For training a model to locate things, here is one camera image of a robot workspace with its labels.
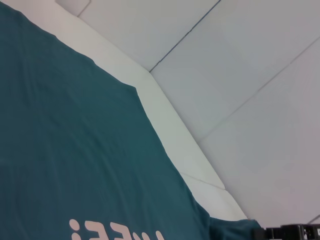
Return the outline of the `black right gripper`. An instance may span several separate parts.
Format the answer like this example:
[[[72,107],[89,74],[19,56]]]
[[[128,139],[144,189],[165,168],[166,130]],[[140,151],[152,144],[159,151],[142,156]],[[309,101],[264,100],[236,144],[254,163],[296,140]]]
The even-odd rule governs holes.
[[[272,228],[254,228],[253,240],[319,240],[319,224],[290,224]]]

